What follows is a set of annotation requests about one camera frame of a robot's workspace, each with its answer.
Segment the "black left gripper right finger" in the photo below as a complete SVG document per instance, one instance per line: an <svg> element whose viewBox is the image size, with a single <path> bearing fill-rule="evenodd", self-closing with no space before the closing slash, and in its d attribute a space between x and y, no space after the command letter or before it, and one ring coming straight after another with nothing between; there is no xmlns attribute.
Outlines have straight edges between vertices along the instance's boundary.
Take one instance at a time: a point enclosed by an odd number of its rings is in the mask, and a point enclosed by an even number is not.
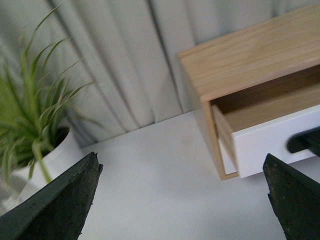
<svg viewBox="0 0 320 240"><path fill-rule="evenodd" d="M320 184L267 154L263 173L268 198L287 240L320 238Z"/></svg>

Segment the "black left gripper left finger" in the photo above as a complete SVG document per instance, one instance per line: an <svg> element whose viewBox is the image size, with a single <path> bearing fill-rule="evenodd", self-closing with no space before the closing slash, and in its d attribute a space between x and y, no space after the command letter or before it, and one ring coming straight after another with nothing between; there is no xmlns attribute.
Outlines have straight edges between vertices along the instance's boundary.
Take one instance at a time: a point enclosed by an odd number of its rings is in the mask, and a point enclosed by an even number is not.
<svg viewBox="0 0 320 240"><path fill-rule="evenodd" d="M0 218L2 240L76 240L93 204L103 165L89 153Z"/></svg>

